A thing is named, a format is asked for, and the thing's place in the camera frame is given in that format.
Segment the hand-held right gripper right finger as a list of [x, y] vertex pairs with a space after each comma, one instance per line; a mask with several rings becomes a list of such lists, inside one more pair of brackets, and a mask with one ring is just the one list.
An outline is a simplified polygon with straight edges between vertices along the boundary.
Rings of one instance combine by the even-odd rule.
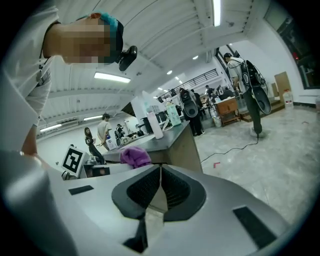
[[273, 256], [290, 228], [268, 204], [229, 180], [173, 165], [162, 170], [198, 182], [205, 190], [199, 210], [187, 220], [163, 224], [148, 256]]

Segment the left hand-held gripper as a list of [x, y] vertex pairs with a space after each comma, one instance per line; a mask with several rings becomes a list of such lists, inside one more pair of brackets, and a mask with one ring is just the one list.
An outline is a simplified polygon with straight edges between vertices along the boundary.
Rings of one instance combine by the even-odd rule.
[[88, 154], [70, 145], [63, 158], [61, 168], [63, 180], [86, 179], [111, 174], [110, 168], [105, 164], [105, 160], [99, 156]]

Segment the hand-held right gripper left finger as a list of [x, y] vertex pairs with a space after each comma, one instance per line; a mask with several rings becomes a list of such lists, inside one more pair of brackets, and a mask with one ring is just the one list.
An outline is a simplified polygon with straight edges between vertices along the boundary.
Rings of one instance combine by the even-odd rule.
[[71, 235], [77, 256], [137, 256], [125, 246], [134, 238], [139, 220], [125, 217], [112, 200], [114, 188], [154, 170], [148, 165], [116, 174], [64, 181], [53, 174], [53, 197]]

